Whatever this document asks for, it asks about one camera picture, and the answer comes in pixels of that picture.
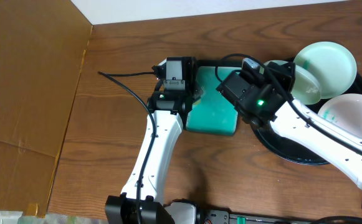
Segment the mint green plate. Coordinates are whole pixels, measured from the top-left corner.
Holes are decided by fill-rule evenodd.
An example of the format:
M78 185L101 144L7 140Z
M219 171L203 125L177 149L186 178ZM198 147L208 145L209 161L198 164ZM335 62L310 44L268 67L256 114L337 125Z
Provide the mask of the mint green plate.
M335 42L316 42L303 48L293 62L310 72L321 86L321 98L334 98L353 84L357 63L353 54Z
M281 87L304 105L320 101L321 86L308 70L286 60L270 60L264 65L271 70Z

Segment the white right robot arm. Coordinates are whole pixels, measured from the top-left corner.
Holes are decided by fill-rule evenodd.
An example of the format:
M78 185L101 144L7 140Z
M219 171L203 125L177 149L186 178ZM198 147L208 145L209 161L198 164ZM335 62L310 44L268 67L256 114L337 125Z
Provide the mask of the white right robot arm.
M263 65L246 58L236 76L239 89L233 104L246 123L303 145L362 190L362 139L292 98L288 86L294 81L294 63Z

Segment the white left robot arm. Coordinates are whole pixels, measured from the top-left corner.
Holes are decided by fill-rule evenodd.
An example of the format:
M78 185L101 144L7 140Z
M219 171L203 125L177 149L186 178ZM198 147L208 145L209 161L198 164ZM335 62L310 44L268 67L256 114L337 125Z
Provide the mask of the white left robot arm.
M168 57L152 68L158 82L148 101L140 152L119 196L109 196L105 214L115 223L203 223L193 202L164 204L166 176L172 153L182 133L195 97L198 65L194 57Z

